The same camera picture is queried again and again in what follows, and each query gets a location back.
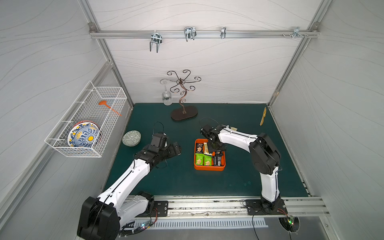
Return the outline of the black chocolate bar packet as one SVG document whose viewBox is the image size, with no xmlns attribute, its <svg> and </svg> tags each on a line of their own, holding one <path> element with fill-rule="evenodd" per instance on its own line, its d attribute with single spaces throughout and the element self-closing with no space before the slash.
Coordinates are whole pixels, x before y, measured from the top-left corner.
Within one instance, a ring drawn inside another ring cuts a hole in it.
<svg viewBox="0 0 384 240">
<path fill-rule="evenodd" d="M 213 153 L 213 166 L 219 167 L 222 166 L 224 153 L 222 151 L 216 151 Z"/>
</svg>

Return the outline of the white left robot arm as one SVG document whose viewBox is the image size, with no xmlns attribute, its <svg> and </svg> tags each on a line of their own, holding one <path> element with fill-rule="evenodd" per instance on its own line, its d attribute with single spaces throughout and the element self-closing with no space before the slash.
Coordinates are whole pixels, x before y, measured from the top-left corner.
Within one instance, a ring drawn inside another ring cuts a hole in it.
<svg viewBox="0 0 384 240">
<path fill-rule="evenodd" d="M 180 154 L 181 147 L 177 142 L 162 148 L 145 146 L 107 190 L 84 201 L 77 236 L 84 240 L 116 239 L 124 225 L 147 210 L 152 196 L 142 192 L 125 203 L 126 198 L 153 167 Z"/>
</svg>

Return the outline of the yellow cookie packet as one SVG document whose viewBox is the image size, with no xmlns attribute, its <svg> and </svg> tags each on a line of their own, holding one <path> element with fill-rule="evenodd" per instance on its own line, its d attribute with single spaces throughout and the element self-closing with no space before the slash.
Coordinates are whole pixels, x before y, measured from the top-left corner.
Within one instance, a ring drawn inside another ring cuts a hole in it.
<svg viewBox="0 0 384 240">
<path fill-rule="evenodd" d="M 204 154 L 207 156 L 211 156 L 212 154 L 209 152 L 208 143 L 204 143 Z"/>
</svg>

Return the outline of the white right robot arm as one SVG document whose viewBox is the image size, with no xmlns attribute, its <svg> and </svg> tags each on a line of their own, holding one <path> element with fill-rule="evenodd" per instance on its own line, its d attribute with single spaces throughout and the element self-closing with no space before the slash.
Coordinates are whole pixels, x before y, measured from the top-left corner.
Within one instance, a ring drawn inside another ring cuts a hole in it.
<svg viewBox="0 0 384 240">
<path fill-rule="evenodd" d="M 201 128 L 201 134 L 208 140 L 210 153 L 225 151 L 226 145 L 229 144 L 251 155 L 253 166 L 261 176 L 261 208 L 264 211 L 272 211 L 281 200 L 278 184 L 281 154 L 271 138 L 265 133 L 241 133 L 225 125 L 205 125 Z"/>
</svg>

